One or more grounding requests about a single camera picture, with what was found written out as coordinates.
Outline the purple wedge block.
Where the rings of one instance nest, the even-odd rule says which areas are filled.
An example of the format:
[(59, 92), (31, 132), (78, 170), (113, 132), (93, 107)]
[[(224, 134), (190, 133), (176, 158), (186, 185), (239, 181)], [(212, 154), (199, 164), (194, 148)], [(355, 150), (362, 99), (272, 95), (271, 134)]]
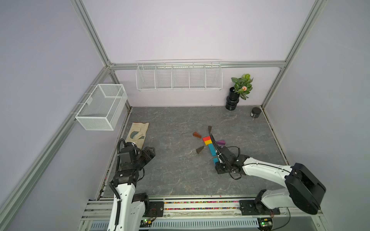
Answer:
[(225, 146), (225, 140), (220, 140), (216, 142), (220, 146)]

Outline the dark brown wedge block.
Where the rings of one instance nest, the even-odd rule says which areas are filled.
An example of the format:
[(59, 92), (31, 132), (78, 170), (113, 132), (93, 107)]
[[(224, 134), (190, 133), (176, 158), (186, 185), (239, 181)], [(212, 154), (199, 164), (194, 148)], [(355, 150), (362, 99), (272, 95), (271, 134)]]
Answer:
[(199, 148), (196, 149), (196, 153), (197, 154), (200, 154), (202, 152), (202, 150), (204, 149), (205, 146), (201, 146)]

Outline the red rectangular block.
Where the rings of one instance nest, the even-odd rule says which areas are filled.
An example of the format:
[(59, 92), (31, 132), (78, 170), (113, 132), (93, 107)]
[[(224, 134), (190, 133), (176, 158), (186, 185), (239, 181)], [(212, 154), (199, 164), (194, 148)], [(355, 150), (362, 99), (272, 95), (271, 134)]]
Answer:
[(202, 140), (203, 140), (204, 142), (206, 142), (206, 141), (211, 140), (211, 138), (210, 138), (210, 136), (207, 136), (207, 137), (202, 138)]

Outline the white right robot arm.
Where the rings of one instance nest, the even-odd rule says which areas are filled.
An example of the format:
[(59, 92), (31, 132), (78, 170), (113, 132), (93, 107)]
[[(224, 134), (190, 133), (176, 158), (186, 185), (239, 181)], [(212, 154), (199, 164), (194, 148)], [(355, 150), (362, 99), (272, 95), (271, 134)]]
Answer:
[(303, 164), (277, 165), (254, 159), (228, 147), (219, 146), (213, 135), (209, 136), (215, 150), (218, 174), (229, 174), (234, 180), (242, 176), (259, 177), (282, 186), (277, 190), (261, 190), (254, 200), (241, 202), (242, 212), (251, 215), (272, 214), (279, 208), (298, 208), (304, 213), (316, 215), (326, 193), (326, 187)]

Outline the reddish brown wedge block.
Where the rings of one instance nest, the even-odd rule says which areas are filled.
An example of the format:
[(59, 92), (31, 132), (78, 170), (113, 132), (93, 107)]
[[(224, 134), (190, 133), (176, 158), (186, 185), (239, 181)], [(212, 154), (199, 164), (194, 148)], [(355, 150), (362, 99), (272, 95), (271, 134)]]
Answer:
[(198, 132), (194, 132), (193, 136), (202, 139), (202, 136)]

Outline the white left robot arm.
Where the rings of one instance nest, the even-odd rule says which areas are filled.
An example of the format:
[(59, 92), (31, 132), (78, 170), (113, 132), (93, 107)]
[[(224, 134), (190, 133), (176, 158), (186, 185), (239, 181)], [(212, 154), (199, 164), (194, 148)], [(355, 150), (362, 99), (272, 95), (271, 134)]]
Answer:
[(136, 194), (137, 183), (143, 178), (145, 165), (155, 157), (153, 147), (140, 149), (133, 142), (120, 139), (117, 144), (116, 172), (108, 186), (114, 193), (113, 207), (108, 231), (137, 231), (143, 216), (150, 213), (149, 198), (146, 193)]

